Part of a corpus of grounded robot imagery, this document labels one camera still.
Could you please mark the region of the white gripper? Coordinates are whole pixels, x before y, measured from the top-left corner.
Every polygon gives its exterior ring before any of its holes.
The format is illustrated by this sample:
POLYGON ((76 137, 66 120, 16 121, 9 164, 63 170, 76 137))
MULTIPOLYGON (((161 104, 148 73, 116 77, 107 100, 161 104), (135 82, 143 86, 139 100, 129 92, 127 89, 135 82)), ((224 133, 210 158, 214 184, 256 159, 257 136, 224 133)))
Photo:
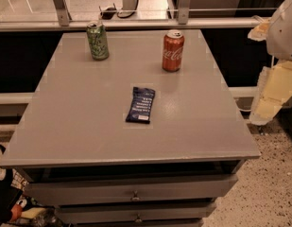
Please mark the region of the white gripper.
POLYGON ((258 92, 252 104, 249 121, 263 126, 271 121, 292 97, 292 0, 284 0, 272 17, 254 16, 259 25, 248 38, 256 42, 266 40, 267 52, 280 60, 275 66, 264 67, 257 82, 258 92))

